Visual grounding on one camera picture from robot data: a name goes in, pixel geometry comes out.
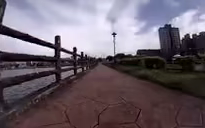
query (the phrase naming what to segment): building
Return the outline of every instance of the building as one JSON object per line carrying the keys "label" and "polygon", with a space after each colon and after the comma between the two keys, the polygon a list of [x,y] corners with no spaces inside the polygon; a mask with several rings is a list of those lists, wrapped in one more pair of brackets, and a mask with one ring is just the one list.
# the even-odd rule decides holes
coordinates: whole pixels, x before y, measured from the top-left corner
{"label": "building", "polygon": [[139,49],[137,55],[140,56],[161,56],[160,49]]}
{"label": "building", "polygon": [[166,24],[164,27],[159,28],[159,38],[161,53],[164,58],[170,59],[180,52],[181,40],[179,28]]}
{"label": "building", "polygon": [[193,39],[190,34],[186,34],[182,38],[181,44],[181,54],[182,55],[194,55],[196,54],[195,43],[193,43]]}
{"label": "building", "polygon": [[193,42],[195,43],[198,53],[205,53],[205,32],[200,32],[199,35],[193,35]]}
{"label": "building", "polygon": [[182,38],[181,51],[183,55],[205,53],[205,32],[200,32],[199,35],[193,34],[192,38],[186,34]]}

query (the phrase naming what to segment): railing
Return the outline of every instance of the railing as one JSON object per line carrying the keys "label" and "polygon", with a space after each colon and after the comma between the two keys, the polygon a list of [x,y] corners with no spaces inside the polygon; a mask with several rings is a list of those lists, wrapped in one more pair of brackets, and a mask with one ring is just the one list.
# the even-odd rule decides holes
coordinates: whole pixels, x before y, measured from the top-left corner
{"label": "railing", "polygon": [[[96,65],[95,58],[88,57],[87,55],[84,56],[84,53],[81,52],[81,54],[77,53],[77,48],[74,47],[72,51],[67,50],[65,48],[61,47],[61,37],[55,36],[55,42],[54,44],[38,39],[36,37],[33,37],[29,34],[22,33],[20,31],[14,30],[12,28],[9,28],[5,25],[2,25],[3,15],[6,7],[6,1],[0,0],[0,34],[13,37],[16,39],[20,39],[22,41],[26,41],[29,43],[33,43],[36,45],[48,47],[51,49],[54,49],[54,57],[50,56],[39,56],[39,55],[28,55],[28,54],[17,54],[17,53],[7,53],[7,52],[1,52],[0,51],[0,62],[7,61],[7,62],[26,62],[26,61],[44,61],[44,62],[52,62],[55,63],[55,69],[50,71],[43,71],[38,73],[31,73],[31,74],[25,74],[21,76],[15,76],[15,77],[9,77],[9,78],[3,78],[0,79],[0,112],[4,111],[5,108],[5,101],[3,97],[3,89],[9,88],[12,86],[18,86],[19,84],[38,79],[41,77],[46,77],[50,75],[55,75],[56,83],[59,83],[61,81],[61,73],[72,71],[74,72],[74,75],[77,75],[77,70],[82,69],[82,72],[84,72],[85,68],[86,70],[90,69],[91,67]],[[61,52],[67,53],[72,56],[72,59],[67,58],[61,58]],[[72,67],[62,69],[62,62],[67,62],[72,65]]]}

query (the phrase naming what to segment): tall building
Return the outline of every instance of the tall building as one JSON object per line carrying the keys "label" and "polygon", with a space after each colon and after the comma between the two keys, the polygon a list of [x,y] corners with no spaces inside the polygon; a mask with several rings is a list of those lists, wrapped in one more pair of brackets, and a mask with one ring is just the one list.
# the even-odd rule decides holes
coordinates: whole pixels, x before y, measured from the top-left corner
{"label": "tall building", "polygon": [[205,53],[205,32],[200,32],[199,35],[193,34],[192,38],[189,34],[186,34],[182,39],[181,46],[183,55]]}
{"label": "tall building", "polygon": [[163,57],[170,59],[180,51],[180,33],[179,28],[166,24],[159,28],[160,47]]}
{"label": "tall building", "polygon": [[199,53],[205,53],[205,32],[200,32],[199,35],[194,34],[192,38],[196,49]]}
{"label": "tall building", "polygon": [[181,54],[182,55],[195,55],[196,52],[196,46],[193,42],[193,39],[191,38],[190,34],[186,34],[182,38],[182,44],[181,44]]}

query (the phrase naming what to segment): sky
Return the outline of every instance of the sky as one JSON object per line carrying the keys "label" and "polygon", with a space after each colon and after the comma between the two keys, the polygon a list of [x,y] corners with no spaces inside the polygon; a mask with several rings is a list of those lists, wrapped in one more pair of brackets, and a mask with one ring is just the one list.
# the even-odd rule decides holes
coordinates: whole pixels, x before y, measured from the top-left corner
{"label": "sky", "polygon": [[[117,53],[159,49],[158,28],[166,23],[186,33],[205,31],[205,0],[7,0],[3,24],[90,56],[113,55],[111,33],[117,33]],[[42,46],[0,36],[0,50],[53,56]]]}

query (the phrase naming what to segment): tree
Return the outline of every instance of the tree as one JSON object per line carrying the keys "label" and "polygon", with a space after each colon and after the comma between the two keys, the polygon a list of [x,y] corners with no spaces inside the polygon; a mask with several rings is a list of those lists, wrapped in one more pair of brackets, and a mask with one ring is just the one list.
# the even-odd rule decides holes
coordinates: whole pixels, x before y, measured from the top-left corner
{"label": "tree", "polygon": [[115,55],[115,59],[123,59],[125,58],[125,54],[124,53],[118,53]]}
{"label": "tree", "polygon": [[107,57],[106,57],[106,60],[107,60],[107,61],[112,61],[113,59],[114,59],[113,56],[107,56]]}

